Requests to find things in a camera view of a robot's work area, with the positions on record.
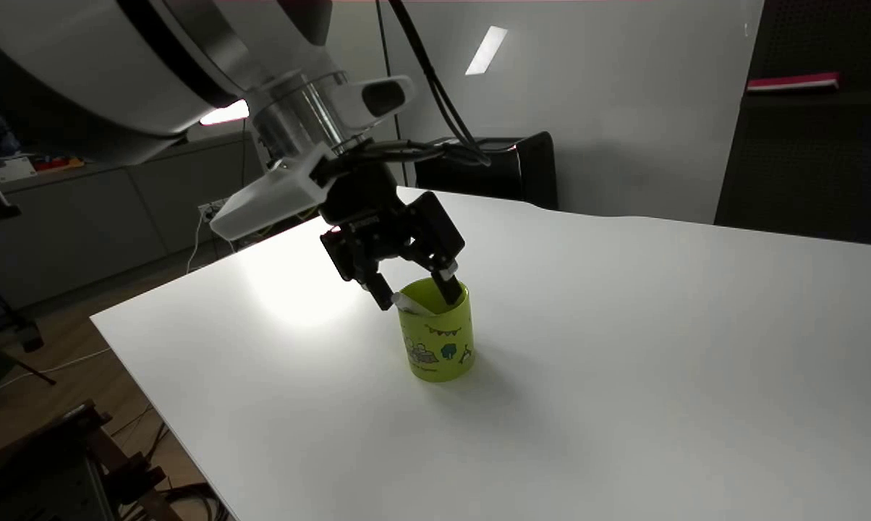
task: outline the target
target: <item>dark equipment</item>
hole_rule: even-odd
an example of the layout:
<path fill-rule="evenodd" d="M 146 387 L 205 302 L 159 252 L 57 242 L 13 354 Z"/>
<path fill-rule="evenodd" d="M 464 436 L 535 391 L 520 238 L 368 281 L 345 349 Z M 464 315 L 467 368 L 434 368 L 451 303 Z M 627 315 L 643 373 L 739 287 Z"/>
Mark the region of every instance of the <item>dark equipment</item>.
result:
<path fill-rule="evenodd" d="M 455 261 L 467 241 L 432 190 L 402 205 L 384 166 L 363 166 L 335 183 L 322 216 L 338 226 L 322 235 L 338 276 L 360 281 L 382 309 L 393 303 L 393 290 L 379 276 L 384 258 L 425 267 L 447 302 L 461 299 Z"/>
<path fill-rule="evenodd" d="M 17 312 L 2 294 L 0 294 L 0 328 L 13 328 L 13 333 L 17 336 L 17 342 L 24 344 L 24 349 L 39 349 L 43 346 L 40 329 L 31 319 L 27 319 L 24 312 Z"/>
<path fill-rule="evenodd" d="M 434 190 L 484 193 L 504 200 L 529 200 L 541 208 L 559 208 L 554 135 L 529 138 L 478 138 L 490 166 L 429 160 L 416 161 L 416 184 Z"/>
<path fill-rule="evenodd" d="M 88 401 L 2 449 L 0 521 L 117 521 L 117 504 L 153 504 L 166 475 L 140 455 L 124 458 L 102 425 Z"/>
<path fill-rule="evenodd" d="M 837 72 L 837 90 L 749 90 L 717 226 L 871 242 L 871 0 L 768 0 L 749 82 Z"/>

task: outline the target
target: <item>cable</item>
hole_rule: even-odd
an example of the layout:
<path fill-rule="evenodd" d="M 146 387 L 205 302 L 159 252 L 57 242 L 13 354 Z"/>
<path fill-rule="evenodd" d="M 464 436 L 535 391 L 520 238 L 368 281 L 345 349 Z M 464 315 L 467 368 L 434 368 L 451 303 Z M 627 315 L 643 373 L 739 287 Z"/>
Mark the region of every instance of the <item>cable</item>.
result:
<path fill-rule="evenodd" d="M 198 261 L 198 254 L 201 254 L 201 241 L 202 241 L 202 226 L 205 226 L 205 215 L 201 210 L 201 216 L 198 216 L 198 231 L 193 231 L 193 252 L 192 252 L 192 258 L 186 261 L 186 271 L 193 271 L 193 261 Z"/>
<path fill-rule="evenodd" d="M 127 184 L 134 189 L 134 193 L 140 196 L 143 210 L 146 210 L 146 215 L 153 215 L 153 210 L 150 210 L 150 203 L 147 203 L 147 196 L 146 196 L 146 190 L 143 190 L 143 184 L 136 183 L 136 174 L 127 171 L 124 180 L 127 180 Z M 147 219 L 147 222 L 150 222 L 156 241 L 159 241 L 159 242 L 169 242 L 169 241 L 166 241 L 166 231 L 163 231 L 163 226 L 159 226 L 159 219 Z"/>
<path fill-rule="evenodd" d="M 130 417 L 127 422 L 121 422 L 117 432 L 111 432 L 107 436 L 120 436 L 121 432 L 134 429 L 146 413 L 150 410 L 150 401 L 146 401 L 146 409 Z"/>
<path fill-rule="evenodd" d="M 46 384 L 57 384 L 52 375 L 46 375 L 43 371 L 27 365 L 24 358 L 13 358 L 17 368 L 30 371 L 30 375 L 46 381 Z"/>
<path fill-rule="evenodd" d="M 379 144 L 364 144 L 354 150 L 350 161 L 429 161 L 429 160 L 448 160 L 461 166 L 481 166 L 481 153 L 457 142 L 455 135 L 448 138 L 434 138 L 434 142 L 379 142 Z"/>
<path fill-rule="evenodd" d="M 214 514 L 214 521 L 232 521 L 232 513 L 225 509 L 225 504 L 224 504 L 224 501 L 218 504 L 218 514 Z"/>
<path fill-rule="evenodd" d="M 399 21 L 405 37 L 408 37 L 408 47 L 410 47 L 415 58 L 421 60 L 421 67 L 423 67 L 423 72 L 425 72 L 425 82 L 429 82 L 429 87 L 432 87 L 432 96 L 434 96 L 434 105 L 438 105 L 444 122 L 448 124 L 448 129 L 451 129 L 467 147 L 473 147 L 473 150 L 481 157 L 481 161 L 490 161 L 487 153 L 478 147 L 474 135 L 470 132 L 470 126 L 467 126 L 461 109 L 455 106 L 451 96 L 448 96 L 447 87 L 441 83 L 438 69 L 434 69 L 434 63 L 432 63 L 432 58 L 429 58 L 429 53 L 425 53 L 425 44 L 423 44 L 423 37 L 421 37 L 421 31 L 416 31 L 416 27 L 415 27 L 415 21 L 410 21 L 405 2 L 402 2 L 402 0 L 392 0 L 392 5 L 393 5 L 393 14 L 397 14 L 397 21 Z"/>
<path fill-rule="evenodd" d="M 156 449 L 163 445 L 163 439 L 166 439 L 169 435 L 170 435 L 170 432 L 169 432 L 166 422 L 153 432 L 153 442 L 150 442 L 150 449 L 147 449 L 147 455 L 146 455 L 147 464 L 153 461 Z"/>
<path fill-rule="evenodd" d="M 56 365 L 56 368 L 46 368 L 46 371 L 40 371 L 40 373 L 62 373 L 62 371 L 88 365 L 88 361 L 92 361 L 92 358 L 98 358 L 98 355 L 107 355 L 107 354 L 112 354 L 112 349 L 92 349 L 92 354 L 83 354 L 83 355 L 78 355 L 78 358 L 69 358 L 69 361 L 62 361 L 62 365 Z M 17 384 L 17 381 L 24 381 L 24 378 L 34 378 L 34 373 L 21 373 L 21 375 L 14 375 L 14 378 L 7 378 L 7 381 L 0 381 L 0 391 Z"/>
<path fill-rule="evenodd" d="M 214 521 L 209 498 L 201 498 L 201 501 L 202 501 L 202 509 L 205 509 L 205 521 Z"/>
<path fill-rule="evenodd" d="M 244 189 L 244 177 L 250 174 L 250 122 L 251 119 L 244 119 L 241 122 L 241 168 L 238 168 L 238 189 Z"/>
<path fill-rule="evenodd" d="M 393 76 L 393 60 L 387 54 L 387 31 L 384 31 L 384 21 L 382 21 L 382 0 L 376 0 L 376 27 L 379 27 L 384 76 Z M 399 112 L 393 115 L 393 126 L 397 126 L 397 138 L 402 138 L 402 119 L 399 119 Z"/>

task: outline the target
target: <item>white tabletop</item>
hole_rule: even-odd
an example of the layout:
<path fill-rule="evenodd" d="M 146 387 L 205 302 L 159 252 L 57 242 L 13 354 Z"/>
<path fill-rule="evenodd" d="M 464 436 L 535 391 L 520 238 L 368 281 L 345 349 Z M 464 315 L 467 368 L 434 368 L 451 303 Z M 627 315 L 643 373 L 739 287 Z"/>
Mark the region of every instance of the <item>white tabletop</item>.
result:
<path fill-rule="evenodd" d="M 96 315 L 238 519 L 871 519 L 871 247 L 444 203 L 481 354 L 451 384 L 325 222 Z"/>

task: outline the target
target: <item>black cable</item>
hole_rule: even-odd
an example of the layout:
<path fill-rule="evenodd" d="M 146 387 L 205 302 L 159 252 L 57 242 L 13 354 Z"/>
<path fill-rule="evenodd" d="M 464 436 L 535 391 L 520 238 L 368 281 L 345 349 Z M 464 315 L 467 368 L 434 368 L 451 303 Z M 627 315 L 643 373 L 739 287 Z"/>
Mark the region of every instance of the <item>black cable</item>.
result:
<path fill-rule="evenodd" d="M 467 126 L 461 109 L 455 106 L 451 96 L 447 92 L 447 87 L 444 87 L 441 77 L 438 77 L 438 69 L 434 69 L 434 63 L 432 63 L 432 58 L 429 58 L 429 53 L 425 53 L 425 44 L 423 44 L 423 37 L 421 37 L 421 31 L 416 31 L 416 27 L 415 27 L 415 21 L 410 21 L 405 2 L 402 2 L 402 0 L 392 0 L 392 5 L 393 5 L 393 14 L 397 14 L 397 21 L 399 21 L 405 37 L 408 37 L 408 47 L 410 47 L 415 58 L 416 58 L 421 67 L 423 67 L 423 76 L 425 76 L 425 82 L 429 82 L 429 90 L 432 90 L 432 96 L 434 96 L 434 105 L 438 105 L 444 122 L 448 124 L 448 129 L 451 129 L 464 144 L 470 144 L 470 147 L 478 150 L 478 142 L 474 142 L 474 135 L 470 132 L 470 126 Z"/>
<path fill-rule="evenodd" d="M 382 44 L 382 63 L 384 63 L 384 76 L 393 76 L 393 60 L 387 54 L 387 31 L 384 31 L 384 21 L 382 21 L 382 0 L 376 0 L 376 27 L 379 27 L 379 44 Z M 393 126 L 397 126 L 397 138 L 402 138 L 402 119 L 399 112 L 393 115 Z"/>
<path fill-rule="evenodd" d="M 457 138 L 434 138 L 434 142 L 373 142 L 364 147 L 350 150 L 347 161 L 429 161 L 429 160 L 448 160 L 461 166 L 481 166 L 481 150 L 467 147 Z"/>
<path fill-rule="evenodd" d="M 250 174 L 250 138 L 251 138 L 250 122 L 251 122 L 251 115 L 245 115 L 245 119 L 241 122 L 241 168 L 238 168 L 238 189 L 245 184 L 245 174 Z"/>
<path fill-rule="evenodd" d="M 13 358 L 14 365 L 21 365 L 24 371 L 30 371 L 34 378 L 46 381 L 46 384 L 57 384 L 52 375 L 46 375 L 43 371 L 27 365 L 24 358 Z"/>
<path fill-rule="evenodd" d="M 163 439 L 169 436 L 169 425 L 163 422 L 156 432 L 153 432 L 153 442 L 146 455 L 146 461 L 153 461 L 156 449 L 163 445 Z"/>
<path fill-rule="evenodd" d="M 209 498 L 201 498 L 201 501 L 202 501 L 202 509 L 205 509 L 205 521 L 214 521 Z"/>
<path fill-rule="evenodd" d="M 232 521 L 232 513 L 225 509 L 225 504 L 221 501 L 214 521 Z"/>
<path fill-rule="evenodd" d="M 107 436 L 120 436 L 121 432 L 134 429 L 146 413 L 150 413 L 150 401 L 136 417 L 130 417 L 117 432 L 111 432 Z"/>

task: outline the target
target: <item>green can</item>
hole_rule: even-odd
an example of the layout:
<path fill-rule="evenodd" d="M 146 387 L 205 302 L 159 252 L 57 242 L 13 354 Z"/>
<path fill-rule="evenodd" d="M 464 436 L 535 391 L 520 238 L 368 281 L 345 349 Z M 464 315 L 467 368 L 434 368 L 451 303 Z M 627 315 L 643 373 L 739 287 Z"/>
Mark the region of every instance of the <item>green can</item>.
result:
<path fill-rule="evenodd" d="M 470 293 L 444 302 L 434 278 L 399 293 L 399 320 L 415 375 L 425 381 L 461 378 L 474 361 Z"/>

